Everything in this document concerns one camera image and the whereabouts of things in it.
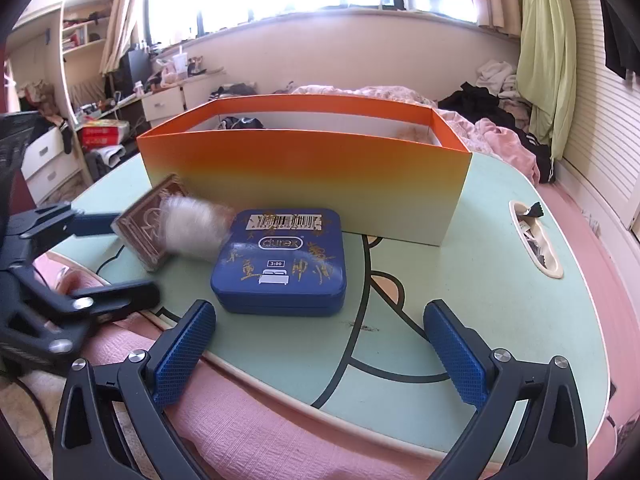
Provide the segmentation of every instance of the bed icon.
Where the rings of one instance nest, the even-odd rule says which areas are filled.
[[[287,285],[289,277],[284,269],[264,269],[258,283],[281,283]]]

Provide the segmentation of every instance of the bottle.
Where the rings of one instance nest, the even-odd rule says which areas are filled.
[[[145,89],[142,86],[142,81],[136,81],[133,87],[133,93],[138,97],[142,97],[145,94]]]

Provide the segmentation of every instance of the white blinds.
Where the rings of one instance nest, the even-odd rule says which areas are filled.
[[[640,82],[625,82],[605,67],[600,0],[571,3],[578,46],[577,92],[564,158],[619,216],[626,217],[640,174]]]

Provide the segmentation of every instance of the drawer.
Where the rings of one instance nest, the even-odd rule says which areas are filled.
[[[142,107],[145,109],[147,121],[181,114],[184,111],[182,91],[177,86],[158,94],[149,95],[142,99]]]
[[[187,82],[182,87],[182,91],[184,92],[184,103],[187,106],[187,110],[191,110],[196,106],[206,103],[211,92],[217,90],[223,80],[224,79],[220,74],[214,74],[210,77],[193,82],[187,79]]]
[[[57,128],[50,129],[46,134],[34,140],[24,152],[22,174],[28,179],[36,171],[47,164],[56,155],[62,153],[62,135]]]
[[[37,204],[58,188],[66,179],[79,170],[73,154],[58,155],[27,179],[33,201]]]

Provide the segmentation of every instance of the red box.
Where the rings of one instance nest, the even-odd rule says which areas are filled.
[[[82,126],[82,146],[87,149],[120,144],[129,133],[127,121],[102,119],[89,121]]]

